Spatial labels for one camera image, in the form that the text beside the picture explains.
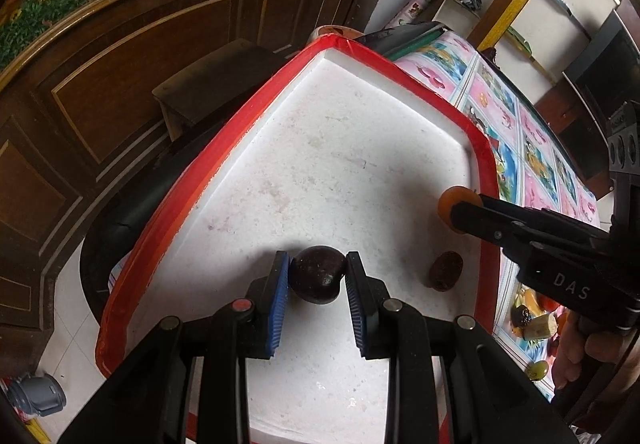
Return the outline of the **person right hand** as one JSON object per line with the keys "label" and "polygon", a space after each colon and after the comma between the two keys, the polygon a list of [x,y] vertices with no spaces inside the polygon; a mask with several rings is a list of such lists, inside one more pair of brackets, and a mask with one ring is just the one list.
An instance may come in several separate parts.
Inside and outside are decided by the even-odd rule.
{"label": "person right hand", "polygon": [[551,370],[552,381],[557,391],[579,378],[586,357],[600,363],[616,364],[626,349],[627,338],[620,334],[597,332],[585,336],[579,330],[579,320],[578,314],[567,312],[567,319],[560,334],[558,354]]}

